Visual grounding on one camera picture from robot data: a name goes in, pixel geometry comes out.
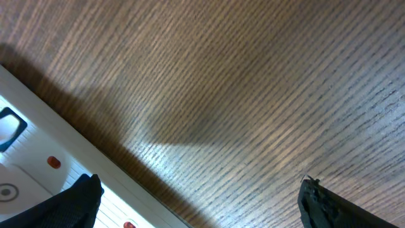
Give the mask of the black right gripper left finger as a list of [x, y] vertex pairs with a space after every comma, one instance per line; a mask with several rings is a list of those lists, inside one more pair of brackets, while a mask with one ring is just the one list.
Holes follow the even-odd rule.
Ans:
[[3, 222], [1, 228], [93, 228], [104, 189], [83, 174], [67, 190]]

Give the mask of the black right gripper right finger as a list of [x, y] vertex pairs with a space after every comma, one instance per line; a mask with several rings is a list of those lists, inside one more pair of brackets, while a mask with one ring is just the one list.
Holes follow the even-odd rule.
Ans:
[[397, 228], [305, 176], [297, 199], [304, 228]]

